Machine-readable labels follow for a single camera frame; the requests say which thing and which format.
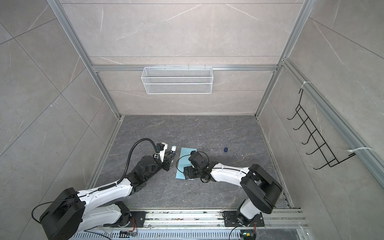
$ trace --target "white zip tie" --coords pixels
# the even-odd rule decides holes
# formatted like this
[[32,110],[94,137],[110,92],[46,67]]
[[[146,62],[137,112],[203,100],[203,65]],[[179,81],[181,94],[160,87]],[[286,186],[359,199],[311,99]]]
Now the white zip tie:
[[310,83],[310,82],[306,82],[306,81],[304,81],[304,82],[303,82],[303,85],[301,86],[301,88],[303,88],[303,87],[304,87],[304,84],[306,84],[306,83]]
[[355,148],[355,149],[350,149],[350,150],[347,150],[348,152],[354,152],[354,151],[357,151],[357,150],[360,150],[360,149],[369,149],[369,150],[373,150],[373,148],[370,148],[370,147],[358,147],[358,148]]

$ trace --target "light blue sheet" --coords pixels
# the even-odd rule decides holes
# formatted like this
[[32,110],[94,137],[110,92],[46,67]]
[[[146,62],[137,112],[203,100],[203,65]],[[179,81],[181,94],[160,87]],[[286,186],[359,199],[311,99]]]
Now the light blue sheet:
[[[182,147],[180,151],[180,157],[191,154],[192,151],[197,151],[196,148],[186,148]],[[184,167],[192,166],[191,162],[188,160],[190,156],[185,156],[179,160],[179,164],[177,165],[177,168],[180,171],[184,171]],[[184,174],[176,170],[176,178],[177,179],[185,179]]]

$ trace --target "wall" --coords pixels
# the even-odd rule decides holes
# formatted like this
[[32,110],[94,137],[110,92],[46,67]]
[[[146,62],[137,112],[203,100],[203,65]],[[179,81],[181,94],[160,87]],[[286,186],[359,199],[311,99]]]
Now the wall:
[[[61,2],[94,64],[150,65],[277,64],[303,1]],[[101,75],[122,114],[254,114],[271,72],[215,71],[199,95],[148,95],[138,72]]]
[[32,208],[85,187],[116,119],[45,0],[0,23],[0,239],[45,239]]
[[[290,55],[382,159],[383,7],[382,1],[317,1]],[[315,239],[382,239],[384,190],[364,164],[354,156],[315,170],[326,163],[321,153],[305,154],[316,149],[313,139],[303,145],[309,132],[293,130],[302,123],[297,116],[287,119],[299,89],[283,70],[260,117],[295,207],[303,209]],[[301,103],[335,156],[346,158],[349,146],[306,93]]]

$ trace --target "mesh basket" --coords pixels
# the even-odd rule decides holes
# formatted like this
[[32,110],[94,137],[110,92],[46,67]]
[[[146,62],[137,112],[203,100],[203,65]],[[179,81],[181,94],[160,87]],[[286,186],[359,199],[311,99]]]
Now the mesh basket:
[[211,93],[210,67],[146,67],[141,79],[148,94]]

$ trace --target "black corrugated hose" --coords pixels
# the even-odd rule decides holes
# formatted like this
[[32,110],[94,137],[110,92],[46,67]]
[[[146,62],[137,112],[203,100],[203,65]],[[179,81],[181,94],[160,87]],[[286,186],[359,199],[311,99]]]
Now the black corrugated hose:
[[[138,140],[138,141],[131,147],[131,150],[129,151],[128,158],[127,158],[127,164],[125,165],[124,173],[123,173],[122,177],[117,181],[117,184],[121,183],[121,181],[123,181],[125,175],[127,174],[128,166],[129,166],[129,162],[130,162],[130,160],[131,160],[131,155],[132,155],[133,150],[135,149],[135,147],[136,147],[139,143],[144,142],[144,141],[149,141],[149,142],[152,144],[153,148],[155,149],[155,153],[158,154],[158,153],[160,152],[160,151],[156,148],[155,143],[154,143],[151,139],[149,139],[149,138],[142,138],[142,139]],[[110,185],[108,185],[108,186],[100,187],[100,188],[98,188],[98,191],[102,191],[102,190],[105,190],[105,189],[114,187],[114,186],[116,186],[117,184],[116,184],[116,183],[112,183],[112,184],[110,184]]]

